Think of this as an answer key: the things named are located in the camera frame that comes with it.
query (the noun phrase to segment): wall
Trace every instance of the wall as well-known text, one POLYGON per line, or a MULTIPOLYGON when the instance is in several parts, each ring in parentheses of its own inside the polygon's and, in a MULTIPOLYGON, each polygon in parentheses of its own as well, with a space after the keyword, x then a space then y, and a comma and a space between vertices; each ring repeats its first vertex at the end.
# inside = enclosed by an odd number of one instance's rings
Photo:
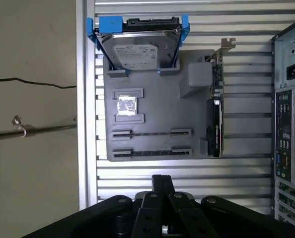
MULTIPOLYGON (((75 1, 0 0, 0 78, 76 84, 75 1)), ((72 122, 76 89, 0 83, 0 131, 72 122)), ((20 237, 78 210, 76 130, 0 141, 0 237, 20 237)))

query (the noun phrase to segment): aluminum panel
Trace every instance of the aluminum panel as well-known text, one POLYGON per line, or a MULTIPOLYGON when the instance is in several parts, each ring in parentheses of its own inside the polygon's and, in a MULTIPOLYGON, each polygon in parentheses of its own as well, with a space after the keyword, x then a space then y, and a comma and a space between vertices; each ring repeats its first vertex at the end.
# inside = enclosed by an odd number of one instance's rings
MULTIPOLYGON (((142 189, 149 190, 150 175, 158 173, 172 175, 174 184, 180 190, 191 191, 198 196, 197 199, 208 194, 221 194, 240 205, 269 214, 269 177, 272 170, 271 139, 268 138, 271 131, 272 105, 270 39, 295 22, 295 0, 82 2, 83 9, 88 9, 86 6, 91 4, 95 5, 96 23, 101 15, 117 14, 123 15, 124 19, 150 19, 189 14, 192 31, 184 43, 183 50, 216 50, 220 46, 221 38, 231 37, 236 37, 237 45, 223 58, 225 130, 228 136, 224 143, 224 158, 113 163, 106 160, 105 140, 86 141, 89 145, 87 150, 91 145, 96 145, 97 163, 91 164, 93 168, 88 168, 89 171, 95 169, 96 172, 89 174, 88 178, 97 179, 98 185, 98 194, 90 195, 94 196, 92 201, 100 201, 123 192, 132 196, 142 189)), ((94 13, 88 10, 87 16, 94 17, 94 13)), ((85 52, 84 59, 87 59, 89 54, 92 54, 92 50, 85 52)), ((87 128, 86 132, 97 135, 97 139, 104 139, 104 97, 100 90, 103 86, 102 54, 95 51, 95 59, 86 60, 85 64, 86 75, 95 65, 98 96, 95 107, 92 105, 90 109, 95 110, 97 118, 100 119, 96 121, 96 129, 87 128)), ((80 95, 78 106, 84 103, 81 100, 80 95)), ((95 121, 95 118, 90 113, 85 120, 95 121)))

